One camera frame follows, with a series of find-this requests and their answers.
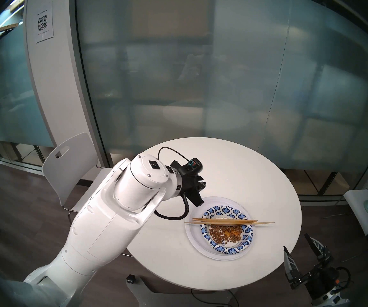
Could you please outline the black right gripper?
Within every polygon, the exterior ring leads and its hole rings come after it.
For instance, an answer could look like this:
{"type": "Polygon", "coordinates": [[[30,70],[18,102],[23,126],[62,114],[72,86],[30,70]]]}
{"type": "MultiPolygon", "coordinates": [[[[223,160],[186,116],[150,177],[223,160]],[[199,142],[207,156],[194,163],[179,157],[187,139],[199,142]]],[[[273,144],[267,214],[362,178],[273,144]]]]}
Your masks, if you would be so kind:
{"type": "MultiPolygon", "coordinates": [[[[305,233],[305,239],[320,265],[328,265],[333,262],[334,258],[326,246],[307,233],[305,233]]],[[[341,287],[339,286],[341,267],[313,268],[310,272],[302,275],[285,246],[283,252],[285,276],[291,289],[296,289],[301,284],[305,285],[312,302],[341,301],[341,287]]]]}

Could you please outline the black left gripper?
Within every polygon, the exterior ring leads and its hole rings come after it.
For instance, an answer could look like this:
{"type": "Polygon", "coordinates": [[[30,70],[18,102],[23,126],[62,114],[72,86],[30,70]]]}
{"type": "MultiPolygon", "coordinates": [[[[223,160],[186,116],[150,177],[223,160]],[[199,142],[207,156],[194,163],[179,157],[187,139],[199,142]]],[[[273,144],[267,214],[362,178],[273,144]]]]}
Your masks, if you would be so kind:
{"type": "Polygon", "coordinates": [[[206,187],[204,179],[199,175],[203,170],[203,165],[198,158],[193,158],[184,165],[177,161],[171,163],[171,167],[178,171],[182,179],[181,193],[187,193],[187,199],[194,206],[199,207],[204,203],[200,196],[200,189],[206,187]]]}

